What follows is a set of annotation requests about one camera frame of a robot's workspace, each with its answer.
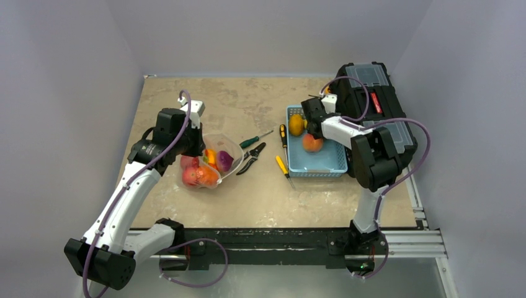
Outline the clear zip top bag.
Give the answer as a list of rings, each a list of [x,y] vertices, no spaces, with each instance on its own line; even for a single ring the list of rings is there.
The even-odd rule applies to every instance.
[[[200,156],[181,155],[179,176],[189,189],[214,189],[240,169],[244,151],[240,145],[222,133],[203,136],[205,149]]]

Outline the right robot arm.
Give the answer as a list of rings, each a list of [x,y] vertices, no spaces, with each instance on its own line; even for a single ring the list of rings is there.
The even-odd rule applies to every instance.
[[[381,235],[383,199],[403,170],[390,131],[364,127],[350,117],[329,113],[321,99],[301,102],[307,130],[314,138],[333,140],[351,151],[353,177],[362,186],[358,209],[350,222],[348,244],[362,253]]]

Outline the red bell pepper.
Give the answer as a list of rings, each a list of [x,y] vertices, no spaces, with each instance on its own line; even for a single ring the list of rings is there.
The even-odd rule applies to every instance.
[[[181,169],[185,170],[187,168],[196,168],[200,166],[200,160],[199,157],[192,157],[192,156],[180,156],[180,167]]]

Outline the orange small pumpkin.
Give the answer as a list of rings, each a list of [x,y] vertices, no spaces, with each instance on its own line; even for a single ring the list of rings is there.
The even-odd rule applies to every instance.
[[[209,166],[199,166],[196,170],[197,182],[202,186],[216,186],[220,180],[217,171]]]

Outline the yellow bell pepper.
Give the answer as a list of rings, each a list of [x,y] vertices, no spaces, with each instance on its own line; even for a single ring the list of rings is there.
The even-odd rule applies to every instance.
[[[216,163],[216,151],[215,150],[205,149],[204,150],[203,160],[209,166],[211,166],[212,168],[218,170],[217,163]]]

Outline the purple eggplant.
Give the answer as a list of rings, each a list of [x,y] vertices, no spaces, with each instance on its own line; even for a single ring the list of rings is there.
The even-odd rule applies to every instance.
[[[216,166],[219,172],[226,173],[228,172],[234,162],[234,158],[226,151],[219,151],[216,154]]]

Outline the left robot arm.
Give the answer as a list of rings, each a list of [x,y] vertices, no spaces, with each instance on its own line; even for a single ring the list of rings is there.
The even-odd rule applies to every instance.
[[[128,284],[138,264],[159,251],[183,250],[182,224],[160,219],[136,238],[128,236],[146,196],[175,162],[178,155],[200,156],[205,148],[200,116],[201,103],[180,109],[163,108],[156,125],[146,130],[131,148],[118,187],[91,228],[79,239],[69,239],[64,253],[82,277],[89,297],[89,281],[104,289],[120,290]]]

